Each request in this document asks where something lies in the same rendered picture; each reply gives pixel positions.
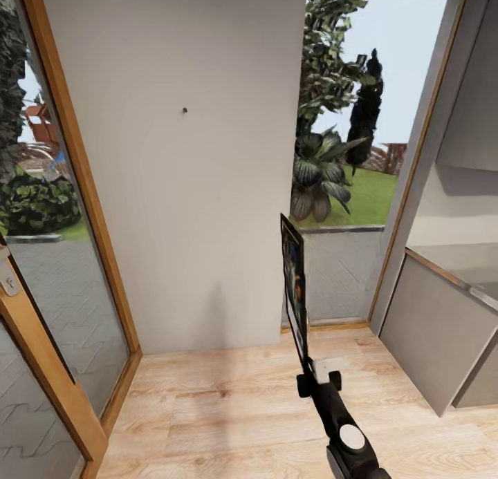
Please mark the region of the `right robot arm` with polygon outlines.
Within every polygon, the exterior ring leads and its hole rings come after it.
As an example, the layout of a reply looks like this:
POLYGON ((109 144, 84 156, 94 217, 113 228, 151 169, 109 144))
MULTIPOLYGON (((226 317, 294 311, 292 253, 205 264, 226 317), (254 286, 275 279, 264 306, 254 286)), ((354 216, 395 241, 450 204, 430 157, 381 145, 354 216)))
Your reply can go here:
POLYGON ((308 357, 308 363, 303 357, 302 364, 304 373, 296 377, 298 394, 313 398, 330 437, 326 456, 335 479, 391 479, 338 394, 342 391, 340 370, 349 367, 348 357, 308 357))

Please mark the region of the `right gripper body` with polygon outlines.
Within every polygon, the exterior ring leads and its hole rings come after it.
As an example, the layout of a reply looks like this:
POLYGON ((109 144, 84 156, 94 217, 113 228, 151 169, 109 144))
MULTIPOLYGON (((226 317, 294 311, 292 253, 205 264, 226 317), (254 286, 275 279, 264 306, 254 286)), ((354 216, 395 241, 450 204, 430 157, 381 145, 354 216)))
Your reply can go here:
POLYGON ((329 373, 329 383, 318 384, 311 373, 297 375, 297 390, 301 398, 312 397, 315 407, 319 410, 320 404, 330 398, 342 398, 338 391, 342 391, 342 381, 340 371, 329 373))

